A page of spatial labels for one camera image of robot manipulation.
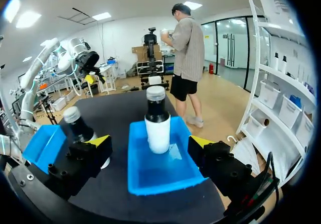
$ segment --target glass door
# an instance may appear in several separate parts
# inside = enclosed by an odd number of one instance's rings
[[[248,35],[245,18],[217,22],[217,74],[244,87],[248,62]]]
[[[203,35],[204,35],[204,46],[205,46],[204,66],[208,70],[210,63],[213,63],[214,73],[215,73],[216,55],[217,55],[215,23],[208,23],[208,24],[202,25],[202,31],[203,31]]]

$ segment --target black shorts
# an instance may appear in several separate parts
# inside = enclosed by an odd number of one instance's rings
[[[180,101],[185,101],[187,94],[197,92],[197,82],[182,79],[181,76],[174,75],[172,78],[171,94]]]

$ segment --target red fire extinguisher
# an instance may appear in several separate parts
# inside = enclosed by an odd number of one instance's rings
[[[209,73],[210,74],[214,74],[214,65],[213,65],[213,63],[210,63]]]

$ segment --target sneakers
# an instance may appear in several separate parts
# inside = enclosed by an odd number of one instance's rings
[[[198,128],[202,128],[204,122],[200,121],[199,118],[197,117],[192,117],[192,116],[187,116],[186,117],[186,122],[189,123],[190,125],[195,125]]]

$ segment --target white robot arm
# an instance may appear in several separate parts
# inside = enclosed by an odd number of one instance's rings
[[[99,55],[96,52],[89,52],[86,46],[78,38],[69,41],[69,51],[61,46],[57,38],[48,41],[21,79],[21,88],[24,89],[26,94],[22,101],[19,127],[17,130],[17,124],[12,121],[12,124],[15,125],[15,136],[8,137],[0,135],[2,142],[0,144],[0,154],[2,155],[13,156],[16,159],[19,156],[18,159],[21,159],[21,151],[26,148],[34,131],[38,130],[40,127],[39,124],[33,122],[34,101],[38,89],[38,82],[35,80],[35,77],[45,65],[51,53],[59,58],[58,68],[63,73],[61,76],[67,75],[71,78],[76,78],[77,81],[79,77],[79,68],[76,74],[76,65],[79,65],[85,72],[88,72],[86,69],[94,68],[93,66],[99,59]]]

